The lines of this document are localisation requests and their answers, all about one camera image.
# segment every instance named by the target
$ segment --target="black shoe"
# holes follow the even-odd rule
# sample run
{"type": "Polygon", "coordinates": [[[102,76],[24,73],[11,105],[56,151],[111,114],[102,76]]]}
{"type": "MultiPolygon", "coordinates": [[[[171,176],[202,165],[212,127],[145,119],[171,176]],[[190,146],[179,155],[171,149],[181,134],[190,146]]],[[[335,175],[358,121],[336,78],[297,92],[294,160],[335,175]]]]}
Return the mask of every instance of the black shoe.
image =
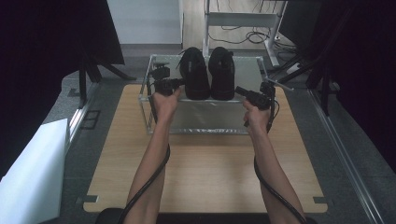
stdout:
{"type": "Polygon", "coordinates": [[[223,47],[215,48],[210,55],[208,66],[212,75],[212,98],[221,101],[232,100],[235,89],[233,53],[223,47]]]}
{"type": "Polygon", "coordinates": [[[180,74],[185,79],[186,95],[191,100],[205,100],[210,96],[205,59],[198,48],[184,51],[179,62],[180,74]]]}

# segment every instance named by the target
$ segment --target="person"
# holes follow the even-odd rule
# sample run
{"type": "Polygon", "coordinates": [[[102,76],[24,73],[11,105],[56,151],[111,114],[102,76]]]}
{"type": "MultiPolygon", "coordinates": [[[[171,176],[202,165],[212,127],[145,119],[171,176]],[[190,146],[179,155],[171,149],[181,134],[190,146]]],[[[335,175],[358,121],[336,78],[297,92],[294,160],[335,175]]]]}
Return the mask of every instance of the person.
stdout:
{"type": "MultiPolygon", "coordinates": [[[[175,90],[170,96],[163,96],[157,92],[153,94],[158,118],[157,124],[134,176],[128,195],[128,202],[163,162],[169,144],[169,130],[177,109],[177,99],[180,93],[181,89],[175,90]]],[[[247,132],[253,143],[256,162],[262,177],[304,217],[301,203],[276,158],[266,131],[270,111],[260,111],[258,107],[247,100],[243,102],[243,107],[247,110],[243,120],[249,122],[247,132]]],[[[152,182],[147,191],[137,200],[124,219],[124,224],[156,223],[163,194],[164,179],[165,168],[152,182]]],[[[261,184],[261,191],[271,223],[299,223],[293,213],[273,196],[263,184],[261,184]]]]}

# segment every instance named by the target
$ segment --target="wooden tabletop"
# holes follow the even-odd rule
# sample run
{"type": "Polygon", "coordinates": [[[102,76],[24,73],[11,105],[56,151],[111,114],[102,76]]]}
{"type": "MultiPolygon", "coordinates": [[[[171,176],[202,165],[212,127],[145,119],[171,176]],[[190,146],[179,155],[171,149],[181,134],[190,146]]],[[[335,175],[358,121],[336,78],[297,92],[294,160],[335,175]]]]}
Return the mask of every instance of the wooden tabletop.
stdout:
{"type": "MultiPolygon", "coordinates": [[[[84,203],[88,212],[124,207],[137,166],[150,135],[138,103],[140,85],[125,86],[109,129],[84,203]]],[[[284,92],[276,89],[280,111],[270,138],[281,166],[297,192],[306,213],[327,211],[303,140],[284,92]]],[[[171,157],[160,212],[262,213],[265,206],[253,168],[253,146],[248,135],[171,134],[171,157]]]]}

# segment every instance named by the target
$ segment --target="hand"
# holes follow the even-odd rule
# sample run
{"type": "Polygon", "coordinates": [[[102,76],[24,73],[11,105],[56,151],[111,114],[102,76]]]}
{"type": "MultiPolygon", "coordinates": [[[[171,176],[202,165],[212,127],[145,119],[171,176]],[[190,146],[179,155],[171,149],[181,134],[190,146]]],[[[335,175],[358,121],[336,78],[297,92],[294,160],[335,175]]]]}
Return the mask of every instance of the hand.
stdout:
{"type": "Polygon", "coordinates": [[[177,88],[170,96],[164,96],[158,92],[153,94],[154,106],[157,111],[158,121],[171,123],[177,108],[177,99],[181,94],[181,89],[177,88]]]}
{"type": "Polygon", "coordinates": [[[243,102],[243,106],[247,109],[247,112],[244,116],[244,121],[248,121],[249,123],[249,126],[247,127],[248,133],[267,133],[267,124],[271,114],[270,109],[259,110],[257,106],[252,105],[248,100],[243,102]]]}

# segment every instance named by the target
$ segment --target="forearm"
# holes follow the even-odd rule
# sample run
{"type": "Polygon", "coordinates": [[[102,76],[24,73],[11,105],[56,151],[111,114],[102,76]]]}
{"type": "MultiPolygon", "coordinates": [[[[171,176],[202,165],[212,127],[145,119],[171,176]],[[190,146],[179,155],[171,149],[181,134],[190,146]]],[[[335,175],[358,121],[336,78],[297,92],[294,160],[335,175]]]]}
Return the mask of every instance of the forearm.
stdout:
{"type": "MultiPolygon", "coordinates": [[[[250,134],[262,178],[304,216],[300,201],[280,166],[265,130],[250,134]]],[[[299,223],[298,219],[261,184],[262,198],[272,223],[299,223]]]]}
{"type": "MultiPolygon", "coordinates": [[[[169,143],[169,128],[169,122],[159,121],[156,124],[146,152],[134,175],[134,181],[128,195],[128,202],[146,184],[163,162],[169,143]]],[[[159,176],[136,202],[124,223],[155,223],[163,194],[164,176],[165,169],[163,168],[159,176]]]]}

